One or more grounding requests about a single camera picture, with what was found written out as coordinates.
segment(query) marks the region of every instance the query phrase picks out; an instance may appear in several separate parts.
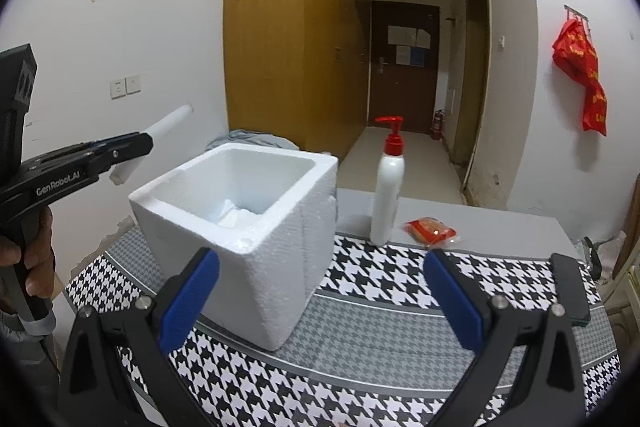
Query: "clear plastic bag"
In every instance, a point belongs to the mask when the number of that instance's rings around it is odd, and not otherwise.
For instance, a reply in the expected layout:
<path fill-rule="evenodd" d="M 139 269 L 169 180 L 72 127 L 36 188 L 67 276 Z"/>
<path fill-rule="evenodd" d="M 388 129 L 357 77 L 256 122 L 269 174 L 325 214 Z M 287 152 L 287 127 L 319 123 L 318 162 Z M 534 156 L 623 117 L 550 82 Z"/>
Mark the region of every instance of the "clear plastic bag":
<path fill-rule="evenodd" d="M 428 248 L 445 248 L 460 238 L 454 229 L 433 217 L 409 221 L 404 224 L 404 230 Z"/>

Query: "wooden wardrobe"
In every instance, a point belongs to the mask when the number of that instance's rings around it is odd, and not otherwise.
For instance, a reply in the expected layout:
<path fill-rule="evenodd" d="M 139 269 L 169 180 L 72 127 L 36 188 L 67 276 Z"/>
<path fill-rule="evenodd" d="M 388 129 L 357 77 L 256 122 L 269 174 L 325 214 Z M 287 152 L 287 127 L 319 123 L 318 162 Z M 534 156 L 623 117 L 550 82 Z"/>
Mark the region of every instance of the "wooden wardrobe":
<path fill-rule="evenodd" d="M 349 152 L 367 120 L 370 0 L 225 0 L 230 129 Z"/>

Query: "red bottle cap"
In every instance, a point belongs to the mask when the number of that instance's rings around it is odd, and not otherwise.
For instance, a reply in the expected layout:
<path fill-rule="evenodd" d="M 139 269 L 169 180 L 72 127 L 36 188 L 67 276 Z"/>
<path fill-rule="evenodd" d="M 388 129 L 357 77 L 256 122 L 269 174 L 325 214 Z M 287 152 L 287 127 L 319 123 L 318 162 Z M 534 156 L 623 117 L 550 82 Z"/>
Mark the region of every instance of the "red bottle cap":
<path fill-rule="evenodd" d="M 378 123 L 391 123 L 391 134 L 386 137 L 385 141 L 385 154 L 389 156 L 402 156 L 402 149 L 404 149 L 404 142 L 400 136 L 400 127 L 404 118 L 402 116 L 381 116 L 376 118 Z"/>

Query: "human hand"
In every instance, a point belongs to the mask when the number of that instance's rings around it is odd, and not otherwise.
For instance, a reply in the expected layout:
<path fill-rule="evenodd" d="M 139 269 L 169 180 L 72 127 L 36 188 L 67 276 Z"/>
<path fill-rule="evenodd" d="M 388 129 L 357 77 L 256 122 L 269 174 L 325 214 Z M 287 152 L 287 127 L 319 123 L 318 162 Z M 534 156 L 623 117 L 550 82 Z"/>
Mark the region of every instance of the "human hand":
<path fill-rule="evenodd" d="M 55 277 L 53 250 L 51 250 L 51 224 L 53 215 L 48 206 L 40 212 L 40 229 L 24 253 L 24 265 L 30 270 L 25 288 L 31 296 L 49 298 L 53 293 Z M 20 248 L 0 235 L 0 266 L 13 266 L 20 261 Z"/>

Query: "white cylindrical stick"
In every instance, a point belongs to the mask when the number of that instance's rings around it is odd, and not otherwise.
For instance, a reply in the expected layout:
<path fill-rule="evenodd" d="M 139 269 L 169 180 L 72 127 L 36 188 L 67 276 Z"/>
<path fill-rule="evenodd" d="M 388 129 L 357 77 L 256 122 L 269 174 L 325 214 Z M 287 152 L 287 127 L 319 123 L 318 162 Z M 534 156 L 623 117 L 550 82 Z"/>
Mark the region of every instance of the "white cylindrical stick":
<path fill-rule="evenodd" d="M 192 112 L 193 107 L 191 107 L 190 104 L 185 104 L 172 113 L 169 113 L 166 117 L 162 118 L 162 120 L 157 121 L 144 132 L 153 138 L 155 147 L 164 135 L 176 127 L 180 122 L 185 120 Z M 133 174 L 133 171 L 138 168 L 144 158 L 144 156 L 140 158 L 133 158 L 128 162 L 116 165 L 109 175 L 109 179 L 115 185 L 122 185 L 129 179 L 129 176 Z"/>

